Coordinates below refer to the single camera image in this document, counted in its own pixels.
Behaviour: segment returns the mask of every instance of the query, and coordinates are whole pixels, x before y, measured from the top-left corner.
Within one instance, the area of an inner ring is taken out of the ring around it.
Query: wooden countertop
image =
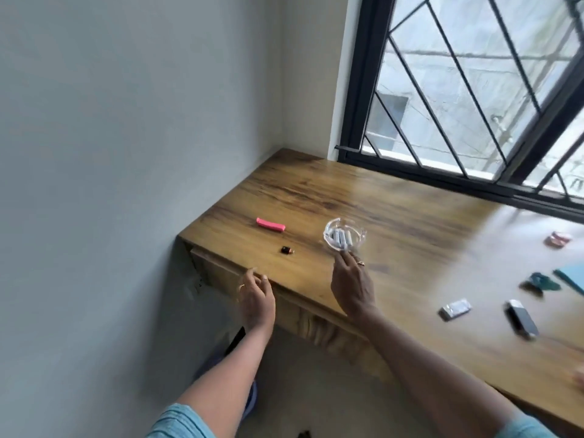
[[[322,232],[349,217],[367,229],[360,255],[380,308],[424,345],[492,386],[584,429],[584,296],[562,284],[543,298],[518,284],[532,272],[584,259],[584,226],[283,149],[180,233],[227,262],[257,266],[338,325],[333,252]],[[259,228],[256,217],[286,225]],[[553,250],[551,231],[574,240]],[[283,245],[295,249],[282,255]],[[473,309],[445,323],[436,312],[467,298]],[[541,337],[512,331],[502,306],[520,300]]]

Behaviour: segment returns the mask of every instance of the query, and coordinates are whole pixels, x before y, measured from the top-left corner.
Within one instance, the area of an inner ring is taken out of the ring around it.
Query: window frame
[[[518,208],[584,223],[584,199],[553,191],[538,194],[522,186],[557,138],[584,108],[583,46],[552,91],[541,103],[541,114],[530,121],[507,156],[507,167],[493,182],[464,177],[425,166],[410,165],[360,153],[371,101],[383,62],[386,40],[396,0],[362,0],[354,43],[353,61],[341,129],[338,161],[392,176],[465,193]]]

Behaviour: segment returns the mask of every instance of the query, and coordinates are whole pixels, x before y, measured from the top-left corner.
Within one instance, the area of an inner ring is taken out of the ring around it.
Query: glass ashtray
[[[322,236],[334,250],[357,250],[365,242],[365,233],[353,220],[336,218],[328,222]]]

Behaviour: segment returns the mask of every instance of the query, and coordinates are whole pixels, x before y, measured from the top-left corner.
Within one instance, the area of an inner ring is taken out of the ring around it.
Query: blue folder
[[[584,264],[561,267],[554,273],[584,295]]]

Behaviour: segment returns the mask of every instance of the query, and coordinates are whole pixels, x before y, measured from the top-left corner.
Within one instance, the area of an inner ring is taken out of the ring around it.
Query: teal sleeve
[[[154,423],[146,438],[215,438],[215,435],[189,406],[173,404]]]
[[[521,415],[503,427],[495,438],[556,438],[556,435],[535,418]]]

